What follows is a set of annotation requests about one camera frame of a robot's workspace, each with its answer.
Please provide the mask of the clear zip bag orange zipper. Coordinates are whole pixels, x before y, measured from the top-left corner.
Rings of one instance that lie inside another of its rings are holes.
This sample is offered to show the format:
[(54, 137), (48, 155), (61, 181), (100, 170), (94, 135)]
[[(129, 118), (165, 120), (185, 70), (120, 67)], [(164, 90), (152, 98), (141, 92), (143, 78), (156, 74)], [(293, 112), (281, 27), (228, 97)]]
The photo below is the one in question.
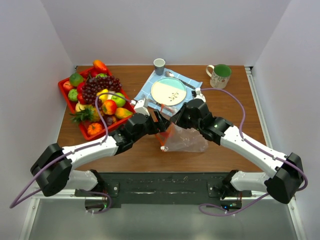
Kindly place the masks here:
[(171, 123), (165, 132), (155, 135), (163, 152), (203, 153), (208, 149), (208, 141), (195, 129), (184, 129)]

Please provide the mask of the dark purple plum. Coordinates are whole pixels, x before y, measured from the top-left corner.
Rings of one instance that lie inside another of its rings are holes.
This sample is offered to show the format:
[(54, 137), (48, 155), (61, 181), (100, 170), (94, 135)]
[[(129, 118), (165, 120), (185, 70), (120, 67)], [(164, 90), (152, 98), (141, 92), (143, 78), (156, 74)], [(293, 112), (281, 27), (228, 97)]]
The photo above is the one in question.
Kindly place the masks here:
[(117, 122), (117, 118), (114, 115), (105, 115), (103, 119), (108, 127)]

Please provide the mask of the red yellow apple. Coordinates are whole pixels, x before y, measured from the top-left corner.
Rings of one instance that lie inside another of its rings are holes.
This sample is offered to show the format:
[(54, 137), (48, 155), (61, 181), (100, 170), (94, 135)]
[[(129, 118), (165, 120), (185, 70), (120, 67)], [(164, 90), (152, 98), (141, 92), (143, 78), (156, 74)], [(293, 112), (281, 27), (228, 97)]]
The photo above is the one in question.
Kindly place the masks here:
[(102, 104), (102, 111), (105, 115), (114, 115), (117, 110), (117, 104), (114, 100), (112, 99), (107, 99), (103, 104)]

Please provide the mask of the dark red grape bunch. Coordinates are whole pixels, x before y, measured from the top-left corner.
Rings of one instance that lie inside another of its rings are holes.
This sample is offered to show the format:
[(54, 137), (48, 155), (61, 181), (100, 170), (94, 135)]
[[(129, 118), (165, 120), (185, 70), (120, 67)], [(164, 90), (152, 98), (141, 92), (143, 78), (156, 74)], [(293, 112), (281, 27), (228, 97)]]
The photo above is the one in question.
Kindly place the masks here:
[(103, 89), (119, 92), (122, 89), (122, 84), (120, 80), (113, 75), (108, 75), (108, 77), (91, 77), (85, 82), (85, 86), (82, 88), (82, 96), (86, 104), (94, 105), (96, 94)]

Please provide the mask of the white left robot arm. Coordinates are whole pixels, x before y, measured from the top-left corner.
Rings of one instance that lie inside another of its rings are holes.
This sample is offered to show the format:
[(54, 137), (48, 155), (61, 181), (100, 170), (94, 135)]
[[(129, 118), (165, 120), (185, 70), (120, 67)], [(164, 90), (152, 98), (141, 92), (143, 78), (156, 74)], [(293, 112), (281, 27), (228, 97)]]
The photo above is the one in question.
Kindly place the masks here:
[(76, 168), (104, 157), (112, 157), (132, 148), (145, 135), (165, 132), (170, 121), (154, 110), (150, 115), (134, 113), (124, 124), (96, 140), (74, 146), (49, 145), (30, 169), (40, 190), (51, 197), (67, 186)]

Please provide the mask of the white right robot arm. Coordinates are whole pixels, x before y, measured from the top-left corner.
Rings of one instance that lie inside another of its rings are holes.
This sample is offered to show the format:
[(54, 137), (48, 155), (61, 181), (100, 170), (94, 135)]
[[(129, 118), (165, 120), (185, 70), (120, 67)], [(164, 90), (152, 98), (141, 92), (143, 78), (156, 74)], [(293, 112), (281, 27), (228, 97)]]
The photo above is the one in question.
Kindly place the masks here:
[(288, 204), (304, 182), (302, 160), (297, 154), (285, 155), (240, 133), (230, 121), (213, 116), (201, 99), (184, 103), (170, 121), (183, 129), (199, 131), (206, 140), (238, 153), (261, 169), (261, 172), (232, 170), (221, 186), (227, 196), (257, 191)]

